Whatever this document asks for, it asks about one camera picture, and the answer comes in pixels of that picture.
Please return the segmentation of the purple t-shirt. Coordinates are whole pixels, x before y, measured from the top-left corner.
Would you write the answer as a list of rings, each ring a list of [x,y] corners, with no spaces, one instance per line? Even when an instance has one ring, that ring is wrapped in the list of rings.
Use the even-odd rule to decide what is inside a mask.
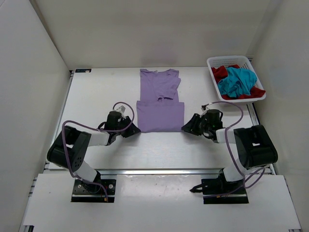
[[[180,132],[184,125],[184,102],[179,101],[179,71],[140,70],[138,127],[144,133]]]

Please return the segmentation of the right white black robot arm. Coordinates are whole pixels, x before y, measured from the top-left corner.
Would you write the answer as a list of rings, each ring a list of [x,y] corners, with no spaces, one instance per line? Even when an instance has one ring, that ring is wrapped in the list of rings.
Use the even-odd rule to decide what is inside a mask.
[[[182,126],[182,131],[204,136],[218,144],[226,144],[231,152],[231,144],[237,148],[237,158],[232,164],[220,170],[216,179],[208,179],[190,189],[192,193],[202,192],[209,197],[221,197],[245,187],[249,173],[265,171],[265,166],[278,161],[278,153],[263,125],[250,128],[223,127],[223,113],[217,109],[205,110]]]

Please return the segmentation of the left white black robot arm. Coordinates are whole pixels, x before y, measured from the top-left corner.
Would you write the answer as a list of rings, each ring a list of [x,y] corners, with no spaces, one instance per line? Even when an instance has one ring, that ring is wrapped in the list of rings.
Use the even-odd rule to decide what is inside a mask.
[[[84,160],[87,149],[90,146],[109,146],[117,136],[128,138],[140,132],[129,116],[115,110],[110,111],[107,120],[97,128],[68,120],[62,124],[60,134],[47,153],[47,160],[69,170],[71,176],[79,179],[91,194],[105,192],[100,173]]]

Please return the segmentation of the red t-shirt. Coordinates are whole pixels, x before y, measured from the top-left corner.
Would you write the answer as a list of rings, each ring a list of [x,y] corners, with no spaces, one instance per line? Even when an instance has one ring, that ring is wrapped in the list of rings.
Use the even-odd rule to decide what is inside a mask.
[[[229,67],[240,68],[239,65],[232,65],[232,66],[229,66]],[[222,79],[227,77],[227,70],[226,69],[227,68],[224,67],[224,66],[221,66],[221,67],[219,67],[217,69],[216,68],[211,68],[211,70],[212,70],[212,72],[214,74],[214,78],[215,78],[216,84],[218,84],[220,80],[222,80]],[[248,95],[241,95],[238,98],[230,98],[227,95],[222,95],[222,97],[225,100],[250,99],[250,98],[261,97],[265,92],[266,92],[265,90],[259,89],[256,86],[254,86],[251,89],[250,96],[248,96]]]

